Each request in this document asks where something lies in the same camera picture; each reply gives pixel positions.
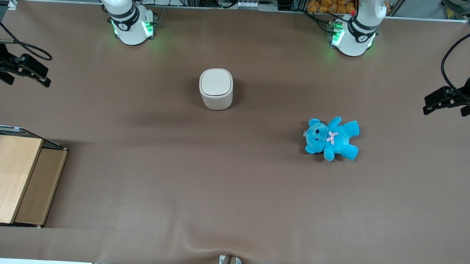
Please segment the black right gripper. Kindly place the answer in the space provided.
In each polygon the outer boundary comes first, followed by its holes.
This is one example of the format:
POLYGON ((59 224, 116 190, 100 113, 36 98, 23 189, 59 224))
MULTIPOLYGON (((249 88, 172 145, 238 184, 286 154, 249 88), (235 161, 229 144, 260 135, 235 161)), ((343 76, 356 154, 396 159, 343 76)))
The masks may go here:
POLYGON ((15 77, 11 73, 18 73, 22 77, 32 78, 42 86, 49 88, 48 68, 29 54, 21 56, 9 53, 6 48, 0 47, 0 80, 12 85, 15 77))

